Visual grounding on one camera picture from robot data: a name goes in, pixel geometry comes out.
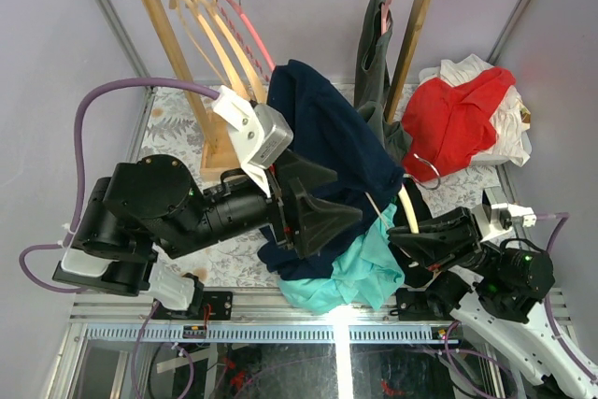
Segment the cream plastic hanger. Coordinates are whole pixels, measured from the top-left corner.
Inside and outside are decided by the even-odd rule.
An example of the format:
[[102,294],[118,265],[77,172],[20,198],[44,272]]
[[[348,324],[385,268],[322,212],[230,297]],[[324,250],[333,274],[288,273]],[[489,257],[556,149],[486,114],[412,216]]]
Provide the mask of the cream plastic hanger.
[[[414,180],[414,182],[423,187],[425,190],[427,191],[435,191],[438,190],[441,186],[441,176],[440,173],[438,171],[438,169],[428,160],[420,157],[417,153],[413,154],[414,158],[419,161],[422,164],[427,165],[435,174],[435,181],[436,184],[433,187],[428,187],[426,186],[423,182],[417,180],[413,175],[411,174],[406,174],[407,178],[412,178]],[[371,194],[369,192],[365,193],[366,198],[368,199],[371,207],[376,211],[378,218],[382,221],[382,223],[385,225],[386,229],[389,230],[390,229],[390,225],[385,221],[385,219],[383,218],[382,212],[379,209],[379,207],[377,206],[377,204],[375,203],[373,197],[371,196]],[[409,197],[409,194],[406,190],[406,187],[402,187],[401,190],[397,193],[397,197],[403,207],[403,211],[406,214],[406,221],[407,221],[407,225],[408,228],[410,230],[410,232],[412,234],[417,235],[420,230],[419,230],[419,224],[418,224],[418,220],[417,220],[417,216],[415,213],[415,209],[413,207],[412,201]]]

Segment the navy blue t-shirt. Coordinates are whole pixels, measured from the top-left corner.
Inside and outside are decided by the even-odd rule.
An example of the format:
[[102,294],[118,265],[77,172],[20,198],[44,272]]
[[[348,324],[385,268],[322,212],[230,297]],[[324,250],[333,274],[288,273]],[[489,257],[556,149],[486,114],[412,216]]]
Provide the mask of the navy blue t-shirt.
[[319,253],[300,259],[278,247],[268,227],[257,252],[267,270],[286,281],[329,278],[333,261],[378,219],[403,184],[404,168],[395,162],[365,120],[333,84],[308,64],[290,60],[270,79],[267,105],[291,126],[290,149],[337,173],[337,181],[311,193],[320,199],[356,207],[362,219],[328,242]]

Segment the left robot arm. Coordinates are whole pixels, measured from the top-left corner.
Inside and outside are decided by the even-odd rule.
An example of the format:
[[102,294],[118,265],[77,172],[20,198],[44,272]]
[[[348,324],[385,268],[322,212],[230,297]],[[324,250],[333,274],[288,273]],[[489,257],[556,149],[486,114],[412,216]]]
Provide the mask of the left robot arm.
[[276,244],[305,259],[361,220],[356,207],[317,198],[309,188],[337,174],[286,150],[259,185],[242,169],[201,190],[178,158],[159,154],[120,163],[97,180],[53,280],[119,296],[148,295],[174,320],[203,320],[214,307],[204,284],[179,275],[177,259],[248,231],[269,227]]

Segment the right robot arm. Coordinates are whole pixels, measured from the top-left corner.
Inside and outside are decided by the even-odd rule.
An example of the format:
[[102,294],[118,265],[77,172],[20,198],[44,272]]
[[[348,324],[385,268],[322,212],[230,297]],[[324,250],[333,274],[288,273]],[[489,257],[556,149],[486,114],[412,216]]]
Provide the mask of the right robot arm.
[[529,207],[457,207],[436,218],[398,210],[389,231],[404,262],[429,274],[425,310],[475,330],[547,398],[594,398],[597,365],[555,321],[549,248],[510,238],[514,223],[535,225]]

